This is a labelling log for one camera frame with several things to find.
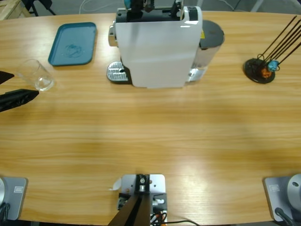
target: clear glass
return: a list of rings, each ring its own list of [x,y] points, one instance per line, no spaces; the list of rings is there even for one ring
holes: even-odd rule
[[[53,87],[55,83],[54,78],[35,59],[26,60],[21,63],[16,74],[39,91],[46,91]]]

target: blue tray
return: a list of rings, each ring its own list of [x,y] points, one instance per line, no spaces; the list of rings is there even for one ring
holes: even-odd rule
[[[63,24],[57,30],[48,62],[53,66],[84,65],[92,60],[96,25]]]

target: black cable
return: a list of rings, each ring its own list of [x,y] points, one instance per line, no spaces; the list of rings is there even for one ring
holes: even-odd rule
[[[200,226],[199,224],[197,224],[196,222],[192,221],[192,220],[179,220],[179,221],[168,221],[168,222],[157,222],[157,223],[153,223],[152,225],[164,225],[164,224],[179,224],[179,223],[191,223],[194,224],[195,226]]]
[[[179,224],[179,223],[192,223],[196,226],[200,226],[199,224],[197,224],[196,222],[194,222],[192,220],[179,220],[179,221],[161,222],[161,224]]]
[[[234,7],[233,11],[236,10],[237,6],[239,5],[239,3],[241,2],[241,0],[238,0],[238,2],[236,3],[236,6]]]

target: floor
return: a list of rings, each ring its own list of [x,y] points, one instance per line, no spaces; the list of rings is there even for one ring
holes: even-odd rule
[[[232,11],[239,0],[203,0],[202,10],[210,11]],[[78,14],[83,0],[52,0],[52,10],[58,15]],[[156,6],[171,6],[173,0],[156,0]],[[241,0],[237,11],[250,11],[256,0]],[[40,16],[51,15],[41,5],[35,1],[35,6]],[[115,13],[117,8],[123,8],[123,0],[86,0],[86,4],[81,8],[81,13]],[[298,0],[264,0],[258,12],[288,13],[301,15],[301,4]]]

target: wooden table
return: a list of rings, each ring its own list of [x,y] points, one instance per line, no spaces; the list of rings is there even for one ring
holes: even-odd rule
[[[35,58],[56,86],[0,113],[0,173],[29,180],[21,219],[106,225],[117,213],[123,174],[166,176],[169,219],[203,225],[271,220],[262,180],[301,171],[301,51],[274,82],[246,78],[242,64],[261,53],[292,15],[204,12],[225,43],[201,81],[182,89],[111,84],[113,14],[46,16],[0,22],[0,70]],[[96,23],[91,63],[47,62],[64,23]],[[29,88],[20,78],[1,93]]]

